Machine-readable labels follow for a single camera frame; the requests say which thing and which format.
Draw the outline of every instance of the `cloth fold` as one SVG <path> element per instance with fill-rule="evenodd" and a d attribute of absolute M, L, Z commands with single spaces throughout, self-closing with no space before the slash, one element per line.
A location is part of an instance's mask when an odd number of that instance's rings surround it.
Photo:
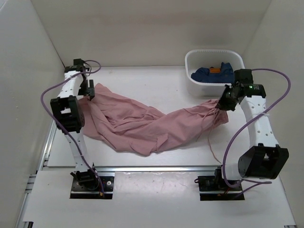
<path fill-rule="evenodd" d="M 228 122 L 226 111 L 215 108 L 216 99 L 169 114 L 95 86 L 95 98 L 79 100 L 85 116 L 84 134 L 104 141 L 118 152 L 148 156 L 200 136 L 203 131 Z"/>

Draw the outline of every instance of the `white bin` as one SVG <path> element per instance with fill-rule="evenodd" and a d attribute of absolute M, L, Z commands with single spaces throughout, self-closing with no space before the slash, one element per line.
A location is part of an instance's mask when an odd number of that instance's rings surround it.
<path fill-rule="evenodd" d="M 230 63 L 234 71 L 245 68 L 242 57 L 234 51 L 197 49 L 188 52 L 185 57 L 185 66 L 189 93 L 193 96 L 221 96 L 226 83 L 197 82 L 191 78 L 191 74 L 201 67 L 220 68 L 222 62 Z"/>

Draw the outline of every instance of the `cable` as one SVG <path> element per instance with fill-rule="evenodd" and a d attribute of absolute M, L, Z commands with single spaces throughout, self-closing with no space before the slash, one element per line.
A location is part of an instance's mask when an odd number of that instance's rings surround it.
<path fill-rule="evenodd" d="M 246 179 L 242 179 L 242 180 L 238 181 L 236 184 L 230 184 L 230 183 L 228 182 L 228 180 L 227 180 L 225 168 L 226 168 L 227 155 L 228 155 L 228 152 L 229 152 L 229 149 L 230 149 L 232 143 L 234 142 L 234 140 L 236 139 L 236 137 L 242 132 L 242 130 L 244 130 L 245 128 L 247 128 L 251 123 L 253 123 L 254 121 L 256 121 L 256 120 L 257 120 L 258 118 L 260 118 L 261 116 L 263 116 L 263 115 L 265 115 L 266 113 L 268 113 L 274 106 L 276 106 L 277 103 L 279 103 L 280 101 L 282 101 L 282 100 L 287 96 L 287 94 L 289 93 L 290 87 L 291 87 L 291 81 L 290 81 L 289 77 L 288 77 L 286 74 L 284 74 L 284 73 L 282 73 L 282 72 L 280 72 L 280 71 L 272 70 L 272 69 L 268 69 L 268 68 L 257 68 L 257 69 L 252 69 L 252 71 L 258 71 L 258 70 L 271 71 L 271 72 L 275 72 L 275 73 L 281 74 L 281 75 L 287 80 L 287 82 L 288 82 L 288 87 L 287 87 L 285 93 L 284 93 L 279 99 L 277 99 L 272 105 L 270 105 L 269 108 L 267 108 L 263 113 L 257 115 L 256 117 L 254 117 L 253 119 L 251 119 L 250 121 L 248 121 L 244 126 L 242 126 L 242 127 L 235 133 L 235 135 L 231 138 L 230 142 L 228 143 L 228 146 L 227 146 L 227 148 L 226 148 L 226 150 L 225 150 L 224 157 L 223 157 L 223 169 L 222 169 L 222 171 L 223 171 L 223 177 L 224 177 L 225 183 L 226 183 L 229 187 L 231 187 L 231 188 L 238 187 L 238 186 L 241 184 L 242 181 L 247 181 L 247 182 L 251 182 L 251 183 L 256 183 L 255 185 L 252 185 L 252 186 L 250 186 L 249 188 L 243 190 L 243 191 L 242 191 L 241 193 L 239 193 L 235 198 L 237 198 L 238 196 L 240 196 L 240 195 L 243 194 L 244 192 L 246 192 L 246 191 L 252 189 L 252 188 L 255 187 L 255 186 L 258 186 L 258 185 L 260 185 L 260 184 L 271 184 L 271 182 L 270 182 L 270 181 L 259 182 L 259 181 L 255 181 L 255 180 L 246 180 Z"/>
<path fill-rule="evenodd" d="M 93 71 L 93 72 L 92 72 L 92 70 L 91 70 L 91 71 L 90 71 L 90 74 L 94 74 L 94 73 L 98 72 L 98 71 L 101 69 L 100 63 L 98 63 L 98 62 L 95 61 L 95 60 L 87 60 L 87 61 L 85 61 L 85 62 L 94 62 L 94 63 L 97 63 L 97 64 L 99 65 L 99 68 L 98 68 L 97 70 Z M 57 126 L 62 130 L 62 132 L 63 132 L 64 134 L 68 135 L 68 136 L 71 138 L 71 140 L 72 140 L 73 143 L 75 144 L 75 146 L 76 146 L 76 148 L 77 148 L 77 150 L 78 150 L 78 152 L 79 152 L 79 154 L 80 154 L 81 159 L 84 161 L 85 165 L 89 168 L 90 171 L 92 171 L 93 173 L 95 173 L 95 175 L 96 175 L 96 177 L 98 178 L 98 181 L 99 181 L 99 183 L 100 183 L 100 186 L 101 186 L 100 192 L 104 195 L 104 192 L 105 192 L 105 191 L 104 191 L 103 183 L 102 183 L 102 181 L 101 181 L 101 179 L 100 179 L 100 177 L 99 177 L 97 171 L 95 171 L 95 170 L 87 163 L 86 159 L 83 157 L 83 154 L 82 154 L 82 152 L 81 152 L 81 149 L 80 149 L 79 145 L 77 144 L 76 140 L 75 140 L 75 139 L 73 138 L 73 136 L 65 129 L 65 127 L 56 119 L 56 117 L 50 112 L 50 110 L 48 109 L 48 107 L 46 106 L 46 104 L 44 103 L 44 100 L 43 100 L 44 95 L 45 95 L 48 91 L 50 91 L 50 90 L 52 90 L 52 89 L 55 89 L 55 88 L 57 88 L 57 87 L 59 87 L 59 86 L 61 86 L 61 85 L 64 85 L 65 83 L 67 83 L 67 82 L 68 82 L 69 80 L 71 80 L 72 78 L 74 78 L 74 77 L 76 77 L 76 76 L 79 76 L 79 75 L 81 75 L 81 74 L 83 74 L 83 73 L 84 73 L 84 72 L 78 72 L 78 73 L 72 75 L 71 77 L 69 77 L 68 79 L 64 80 L 63 82 L 60 82 L 60 83 L 58 83 L 58 84 L 56 84 L 56 85 L 54 85 L 54 86 L 52 86 L 52 87 L 46 89 L 46 90 L 43 91 L 43 93 L 41 94 L 41 96 L 40 96 L 40 101 L 41 101 L 42 106 L 43 106 L 44 109 L 46 110 L 47 114 L 56 122 Z"/>

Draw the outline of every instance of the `pink garment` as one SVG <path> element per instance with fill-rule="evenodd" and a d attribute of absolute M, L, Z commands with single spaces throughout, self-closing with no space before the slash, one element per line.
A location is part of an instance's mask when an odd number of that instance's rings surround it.
<path fill-rule="evenodd" d="M 86 136 L 104 141 L 116 151 L 145 156 L 180 146 L 228 122 L 227 113 L 215 108 L 216 99 L 165 115 L 101 84 L 96 85 L 92 101 L 83 98 L 79 103 Z"/>

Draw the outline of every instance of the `orange object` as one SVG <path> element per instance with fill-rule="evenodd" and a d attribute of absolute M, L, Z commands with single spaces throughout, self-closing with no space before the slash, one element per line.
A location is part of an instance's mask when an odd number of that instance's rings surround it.
<path fill-rule="evenodd" d="M 220 68 L 209 68 L 210 73 L 220 73 Z"/>

